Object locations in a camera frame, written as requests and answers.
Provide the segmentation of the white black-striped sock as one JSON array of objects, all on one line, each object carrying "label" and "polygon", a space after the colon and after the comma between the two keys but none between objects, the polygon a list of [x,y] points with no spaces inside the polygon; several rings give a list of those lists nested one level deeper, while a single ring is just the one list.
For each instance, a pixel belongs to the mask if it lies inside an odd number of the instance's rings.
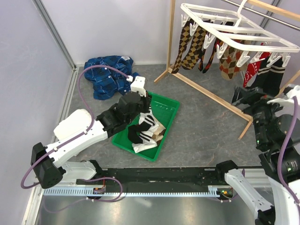
[{"label": "white black-striped sock", "polygon": [[139,136],[143,140],[141,144],[132,144],[133,150],[135,153],[139,153],[144,150],[157,147],[157,143],[152,139],[153,132],[151,131],[142,131]]},{"label": "white black-striped sock", "polygon": [[139,131],[150,131],[156,134],[165,129],[152,113],[140,113],[138,128]]}]

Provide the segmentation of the black beige-striped sock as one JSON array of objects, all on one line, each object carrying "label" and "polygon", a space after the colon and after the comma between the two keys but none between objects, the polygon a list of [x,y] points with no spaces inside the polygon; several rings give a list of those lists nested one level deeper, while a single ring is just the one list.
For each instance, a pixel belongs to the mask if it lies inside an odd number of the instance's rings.
[{"label": "black beige-striped sock", "polygon": [[263,89],[264,92],[270,92],[273,86],[273,74],[271,72],[271,67],[267,67],[269,56],[264,59],[260,68],[256,74],[254,82],[248,87],[249,89],[259,87]]},{"label": "black beige-striped sock", "polygon": [[263,92],[269,96],[276,96],[279,93],[282,78],[285,72],[282,59],[279,59],[271,67],[267,73],[266,79],[263,83]]}]

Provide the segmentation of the beige brown striped sock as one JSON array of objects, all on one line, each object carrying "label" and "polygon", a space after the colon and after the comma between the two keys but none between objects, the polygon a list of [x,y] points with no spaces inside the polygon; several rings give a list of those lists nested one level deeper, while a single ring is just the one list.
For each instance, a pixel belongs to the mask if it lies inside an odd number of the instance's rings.
[{"label": "beige brown striped sock", "polygon": [[161,144],[165,132],[166,128],[164,126],[159,126],[157,130],[153,133],[152,139],[157,143],[157,146]]}]

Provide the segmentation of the black white-striped sock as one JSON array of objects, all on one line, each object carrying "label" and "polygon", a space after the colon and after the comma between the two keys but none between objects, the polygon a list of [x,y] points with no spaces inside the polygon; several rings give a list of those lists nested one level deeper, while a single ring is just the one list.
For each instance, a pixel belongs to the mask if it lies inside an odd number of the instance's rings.
[{"label": "black white-striped sock", "polygon": [[141,128],[139,125],[131,125],[128,127],[128,139],[134,144],[141,144],[143,140],[139,136]]}]

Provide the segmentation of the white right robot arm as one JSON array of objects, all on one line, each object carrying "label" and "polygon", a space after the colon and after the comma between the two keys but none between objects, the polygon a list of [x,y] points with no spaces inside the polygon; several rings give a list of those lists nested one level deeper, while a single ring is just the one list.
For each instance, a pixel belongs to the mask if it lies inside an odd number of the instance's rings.
[{"label": "white right robot arm", "polygon": [[247,105],[243,112],[253,117],[256,148],[270,182],[274,203],[265,200],[231,160],[216,165],[215,180],[228,184],[254,215],[256,225],[300,223],[300,87],[289,85],[284,98],[261,88],[235,87],[232,105]]}]

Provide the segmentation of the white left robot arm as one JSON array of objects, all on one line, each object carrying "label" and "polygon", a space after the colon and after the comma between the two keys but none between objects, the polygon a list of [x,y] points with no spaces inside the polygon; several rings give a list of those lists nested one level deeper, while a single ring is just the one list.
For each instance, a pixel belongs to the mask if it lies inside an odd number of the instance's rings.
[{"label": "white left robot arm", "polygon": [[99,184],[103,173],[97,161],[69,162],[69,159],[89,146],[104,141],[125,130],[141,113],[150,108],[152,96],[128,92],[108,110],[94,118],[85,109],[76,110],[65,120],[67,137],[44,146],[35,144],[31,154],[31,168],[43,189],[52,188],[62,180],[88,180]]}]

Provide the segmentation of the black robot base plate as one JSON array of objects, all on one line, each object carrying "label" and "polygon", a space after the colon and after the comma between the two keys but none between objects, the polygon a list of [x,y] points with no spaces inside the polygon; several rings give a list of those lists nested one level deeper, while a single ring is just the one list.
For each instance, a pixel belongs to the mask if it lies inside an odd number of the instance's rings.
[{"label": "black robot base plate", "polygon": [[112,177],[123,188],[154,188],[171,190],[184,188],[200,190],[208,186],[226,186],[225,173],[238,166],[231,160],[215,167],[149,167],[149,168],[109,168],[96,165],[96,175],[92,179]]}]

